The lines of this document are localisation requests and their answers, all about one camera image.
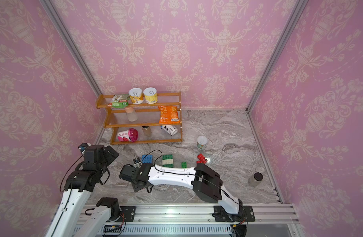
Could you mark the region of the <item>light blue brick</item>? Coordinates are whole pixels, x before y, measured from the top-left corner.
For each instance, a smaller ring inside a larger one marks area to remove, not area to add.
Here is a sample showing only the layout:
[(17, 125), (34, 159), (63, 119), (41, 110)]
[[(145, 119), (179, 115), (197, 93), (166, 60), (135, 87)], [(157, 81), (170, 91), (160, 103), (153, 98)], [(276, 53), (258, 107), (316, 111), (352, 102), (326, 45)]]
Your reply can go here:
[(143, 164), (152, 164), (152, 160), (142, 160)]
[(153, 160), (153, 155), (143, 155), (142, 160)]

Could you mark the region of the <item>white brick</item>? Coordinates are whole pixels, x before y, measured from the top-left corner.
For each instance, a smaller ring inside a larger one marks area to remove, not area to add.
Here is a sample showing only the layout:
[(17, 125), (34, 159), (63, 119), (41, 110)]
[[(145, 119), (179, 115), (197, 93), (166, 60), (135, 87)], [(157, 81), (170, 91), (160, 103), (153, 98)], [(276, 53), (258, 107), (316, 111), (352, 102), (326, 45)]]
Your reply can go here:
[(162, 160), (162, 165), (171, 165), (171, 164), (173, 164), (173, 159)]

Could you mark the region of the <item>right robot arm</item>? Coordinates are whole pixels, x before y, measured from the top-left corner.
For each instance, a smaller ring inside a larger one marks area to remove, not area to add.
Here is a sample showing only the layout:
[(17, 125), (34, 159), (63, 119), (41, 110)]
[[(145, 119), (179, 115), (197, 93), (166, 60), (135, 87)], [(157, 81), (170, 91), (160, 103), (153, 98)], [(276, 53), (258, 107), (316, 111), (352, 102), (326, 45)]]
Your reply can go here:
[(244, 223), (249, 214), (243, 202), (230, 194), (225, 188), (220, 175), (205, 164), (191, 168), (169, 168), (154, 164), (142, 164), (140, 167), (125, 165), (119, 178), (132, 184), (134, 192), (153, 186), (171, 185), (192, 190), (195, 195), (207, 203), (215, 203), (212, 217), (220, 222)]

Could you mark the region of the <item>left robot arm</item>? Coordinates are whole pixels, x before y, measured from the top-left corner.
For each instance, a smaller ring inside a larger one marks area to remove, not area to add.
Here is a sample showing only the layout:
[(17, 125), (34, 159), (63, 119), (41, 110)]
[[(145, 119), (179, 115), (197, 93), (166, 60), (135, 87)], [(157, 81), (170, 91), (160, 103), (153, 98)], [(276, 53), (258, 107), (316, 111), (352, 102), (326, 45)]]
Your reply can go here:
[[(108, 166), (119, 156), (111, 146), (79, 146), (84, 161), (67, 178), (61, 204), (47, 230), (47, 237), (72, 237), (77, 221), (86, 201), (97, 183), (102, 184), (102, 176), (110, 173)], [(107, 221), (124, 221), (118, 199), (102, 198), (89, 219), (75, 233), (76, 237), (94, 237)]]

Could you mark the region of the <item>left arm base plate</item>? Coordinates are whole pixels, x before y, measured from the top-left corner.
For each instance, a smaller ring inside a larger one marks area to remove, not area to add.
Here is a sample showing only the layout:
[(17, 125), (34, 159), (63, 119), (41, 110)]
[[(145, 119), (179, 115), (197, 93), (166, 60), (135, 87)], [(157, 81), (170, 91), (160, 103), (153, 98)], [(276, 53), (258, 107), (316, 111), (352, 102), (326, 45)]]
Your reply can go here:
[(120, 206), (121, 212), (124, 217), (124, 222), (132, 223), (134, 222), (136, 215), (136, 206)]

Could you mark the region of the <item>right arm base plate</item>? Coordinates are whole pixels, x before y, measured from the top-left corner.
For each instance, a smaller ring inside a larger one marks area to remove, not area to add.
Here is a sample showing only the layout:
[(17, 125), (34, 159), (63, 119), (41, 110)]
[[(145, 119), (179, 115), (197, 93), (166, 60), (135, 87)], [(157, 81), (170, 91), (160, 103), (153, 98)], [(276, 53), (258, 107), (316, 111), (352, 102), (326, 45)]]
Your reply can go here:
[(227, 213), (222, 206), (214, 206), (212, 217), (216, 222), (255, 222), (254, 210), (252, 206), (241, 206), (238, 214)]

